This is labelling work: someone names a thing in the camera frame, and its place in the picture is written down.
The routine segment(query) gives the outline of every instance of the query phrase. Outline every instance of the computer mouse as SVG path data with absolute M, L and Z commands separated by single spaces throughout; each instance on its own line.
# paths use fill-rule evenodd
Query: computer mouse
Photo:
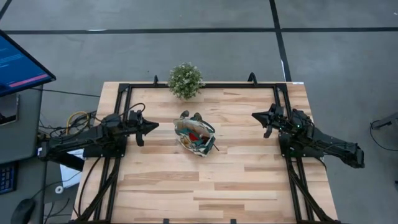
M 35 201 L 31 198 L 21 200 L 11 217 L 11 224 L 27 224 L 35 208 Z

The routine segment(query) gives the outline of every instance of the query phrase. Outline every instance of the wooden table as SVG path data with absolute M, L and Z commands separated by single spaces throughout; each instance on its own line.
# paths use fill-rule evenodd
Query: wooden table
M 113 112 L 118 86 L 118 82 L 104 83 L 99 118 Z M 287 86 L 292 108 L 311 115 L 304 85 Z M 136 88 L 131 105 L 139 102 L 146 104 L 145 119 L 160 126 L 144 137 L 144 147 L 136 146 L 134 135 L 128 139 L 112 223 L 162 223 L 163 218 L 171 223 L 229 223 L 232 218 L 238 223 L 295 223 L 277 131 L 264 139 L 265 129 L 251 117 L 253 112 L 269 109 L 274 102 L 271 89 L 207 88 L 194 99 L 181 101 L 166 88 Z M 208 157 L 199 157 L 177 142 L 172 121 L 184 110 L 199 112 L 216 129 L 215 143 L 220 151 L 213 149 Z M 85 162 L 80 183 L 95 160 Z M 90 175 L 82 210 L 98 192 L 103 161 Z M 325 168 L 313 158 L 303 158 L 303 162 L 311 194 L 326 214 L 337 219 Z M 301 193 L 299 197 L 306 219 Z M 107 202 L 105 195 L 102 218 Z

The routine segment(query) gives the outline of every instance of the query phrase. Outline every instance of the desk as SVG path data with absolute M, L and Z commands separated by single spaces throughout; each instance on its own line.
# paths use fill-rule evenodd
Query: desk
M 104 84 L 99 118 L 113 113 L 118 86 L 116 82 Z M 292 108 L 311 115 L 304 85 L 288 83 L 287 88 Z M 134 136 L 128 139 L 126 155 L 121 159 L 112 223 L 161 223 L 163 218 L 169 218 L 171 223 L 229 223 L 230 219 L 237 219 L 238 223 L 295 223 L 277 131 L 269 139 L 262 138 L 265 129 L 251 117 L 253 112 L 269 109 L 274 102 L 272 90 L 205 88 L 201 95 L 180 101 L 166 88 L 135 88 L 130 105 L 138 102 L 146 104 L 145 119 L 160 126 L 144 137 L 144 147 L 136 146 Z M 199 112 L 216 129 L 215 144 L 220 151 L 213 149 L 203 158 L 177 142 L 172 121 L 184 110 L 191 115 Z M 91 158 L 85 162 L 80 183 L 94 161 Z M 89 178 L 82 208 L 98 191 L 103 161 Z M 337 219 L 325 168 L 313 158 L 303 158 L 303 163 L 311 194 L 326 214 Z M 300 193 L 299 197 L 306 218 Z M 107 198 L 105 195 L 102 218 Z
M 9 152 L 7 153 L 7 156 L 9 156 L 8 159 L 35 155 L 35 139 L 37 136 L 41 102 L 41 91 L 25 90 L 20 92 L 18 122 L 0 126 L 0 157 L 2 150 Z M 21 154 L 11 153 L 10 149 L 17 152 L 20 151 Z M 17 190 L 0 195 L 1 223 L 10 223 L 11 215 L 18 203 L 23 199 L 31 198 L 38 190 L 44 187 L 46 165 L 46 162 L 40 161 L 36 156 L 19 161 Z M 36 206 L 31 220 L 35 224 L 42 223 L 44 193 L 37 194 L 35 201 Z

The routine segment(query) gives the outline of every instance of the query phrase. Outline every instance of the floor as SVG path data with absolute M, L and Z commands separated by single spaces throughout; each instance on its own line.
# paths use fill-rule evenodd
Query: floor
M 276 2 L 279 21 L 270 2 Z M 104 81 L 149 81 L 154 75 L 167 80 L 182 62 L 195 64 L 205 81 L 241 81 L 254 72 L 260 81 L 305 82 L 316 126 L 365 151 L 365 169 L 326 158 L 339 219 L 397 220 L 398 153 L 372 141 L 369 123 L 398 111 L 398 29 L 386 28 L 398 27 L 398 1 L 0 0 L 3 4 L 0 29 L 14 33 L 57 76 L 44 86 L 49 90 L 99 95 Z M 274 26 L 282 32 L 267 29 Z M 212 29 L 220 27 L 231 29 Z M 97 104 L 95 97 L 45 92 L 42 121 L 63 126 L 73 112 L 93 111 Z M 383 146 L 398 149 L 394 127 L 374 135 Z M 55 169 L 49 180 L 58 176 Z M 75 192 L 64 197 L 48 192 L 49 201 L 60 200 L 53 212 Z M 62 213 L 71 213 L 71 205 Z

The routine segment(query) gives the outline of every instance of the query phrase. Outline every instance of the white paper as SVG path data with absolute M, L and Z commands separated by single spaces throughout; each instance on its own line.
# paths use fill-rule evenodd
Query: white paper
M 72 154 L 72 155 L 75 155 L 75 156 L 77 156 L 77 157 L 79 157 L 81 159 L 83 158 L 83 149 L 77 149 L 77 150 L 74 150 L 74 151 L 70 151 L 68 153 Z M 77 173 L 79 173 L 78 170 L 66 167 L 64 165 L 60 165 L 60 168 L 61 168 L 61 177 L 62 177 L 62 181 L 63 181 L 62 182 L 63 188 L 71 187 L 71 186 L 73 186 L 75 184 L 78 184 L 80 182 L 81 173 L 77 174 Z

